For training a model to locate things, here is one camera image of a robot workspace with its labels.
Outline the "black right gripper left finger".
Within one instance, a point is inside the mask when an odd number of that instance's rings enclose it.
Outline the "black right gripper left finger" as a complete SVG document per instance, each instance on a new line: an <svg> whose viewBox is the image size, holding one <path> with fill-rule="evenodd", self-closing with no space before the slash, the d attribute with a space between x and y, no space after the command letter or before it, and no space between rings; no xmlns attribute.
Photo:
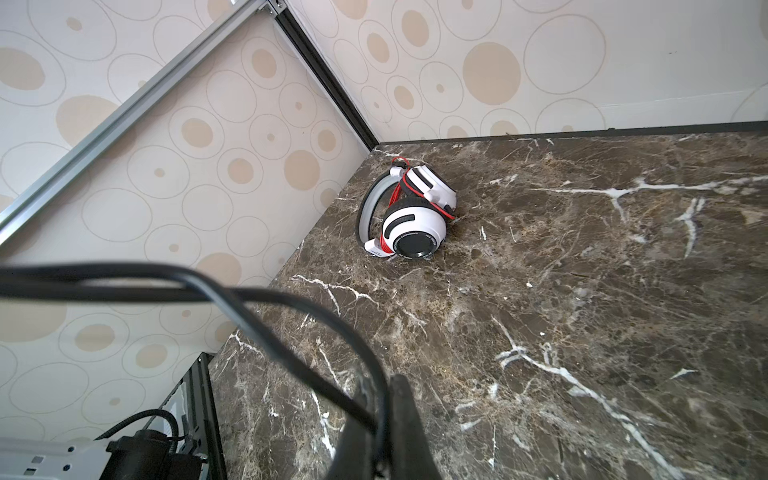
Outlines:
<svg viewBox="0 0 768 480"><path fill-rule="evenodd" d="M325 480L371 480L374 477L372 440L368 429L347 415L336 445L336 453Z"/></svg>

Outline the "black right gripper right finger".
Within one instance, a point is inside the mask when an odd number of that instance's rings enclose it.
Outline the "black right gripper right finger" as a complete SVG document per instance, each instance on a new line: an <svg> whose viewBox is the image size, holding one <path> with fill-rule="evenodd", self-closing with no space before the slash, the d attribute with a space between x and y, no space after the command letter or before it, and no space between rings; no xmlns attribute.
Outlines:
<svg viewBox="0 0 768 480"><path fill-rule="evenodd" d="M391 377L390 395L391 478L440 479L412 389L404 375Z"/></svg>

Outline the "white black headphones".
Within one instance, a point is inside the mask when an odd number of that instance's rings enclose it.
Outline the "white black headphones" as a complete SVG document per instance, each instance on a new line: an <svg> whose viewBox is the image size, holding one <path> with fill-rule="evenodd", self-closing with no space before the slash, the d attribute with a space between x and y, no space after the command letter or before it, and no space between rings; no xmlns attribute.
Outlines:
<svg viewBox="0 0 768 480"><path fill-rule="evenodd" d="M378 258L433 255L456 218L457 193L426 165L396 156L369 188L358 209L357 239Z"/></svg>

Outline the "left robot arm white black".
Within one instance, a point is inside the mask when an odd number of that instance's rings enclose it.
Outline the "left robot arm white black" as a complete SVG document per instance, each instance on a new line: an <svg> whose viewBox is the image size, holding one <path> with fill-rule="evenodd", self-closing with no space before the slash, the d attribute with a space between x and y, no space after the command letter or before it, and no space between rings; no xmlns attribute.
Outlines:
<svg viewBox="0 0 768 480"><path fill-rule="evenodd" d="M116 440L112 437L145 418L159 417L170 433L142 429ZM203 479L207 460L182 453L183 439L175 416L162 409L138 412L92 441L48 442L1 439L3 479Z"/></svg>

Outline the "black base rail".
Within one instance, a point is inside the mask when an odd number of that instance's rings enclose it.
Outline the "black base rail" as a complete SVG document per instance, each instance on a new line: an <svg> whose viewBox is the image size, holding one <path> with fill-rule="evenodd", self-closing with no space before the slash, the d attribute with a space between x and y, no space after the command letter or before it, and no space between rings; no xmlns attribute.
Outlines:
<svg viewBox="0 0 768 480"><path fill-rule="evenodd" d="M179 454L202 460L200 479L226 479L227 472L219 433L209 363L213 355L200 353L181 379L157 406L170 412L179 425Z"/></svg>

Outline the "black corner frame post left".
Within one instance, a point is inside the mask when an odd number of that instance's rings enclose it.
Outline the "black corner frame post left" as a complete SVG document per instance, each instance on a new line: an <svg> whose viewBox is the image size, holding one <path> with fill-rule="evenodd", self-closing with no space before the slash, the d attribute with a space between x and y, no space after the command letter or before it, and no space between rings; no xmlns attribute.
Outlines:
<svg viewBox="0 0 768 480"><path fill-rule="evenodd" d="M299 21L288 6L276 15L277 24L288 37L299 56L307 65L314 78L318 81L330 100L338 108L341 115L352 128L358 139L367 148L373 150L379 145L379 141L370 129L363 115L360 113L345 88L338 80L329 64L323 59L309 36L305 33Z"/></svg>

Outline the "aluminium left rail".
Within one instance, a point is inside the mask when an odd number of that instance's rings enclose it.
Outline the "aluminium left rail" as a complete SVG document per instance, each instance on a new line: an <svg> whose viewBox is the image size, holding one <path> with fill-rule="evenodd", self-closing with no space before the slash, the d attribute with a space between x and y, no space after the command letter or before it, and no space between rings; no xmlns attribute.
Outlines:
<svg viewBox="0 0 768 480"><path fill-rule="evenodd" d="M1 212L1 242L23 229L250 17L261 11L276 17L286 8L284 1L236 2Z"/></svg>

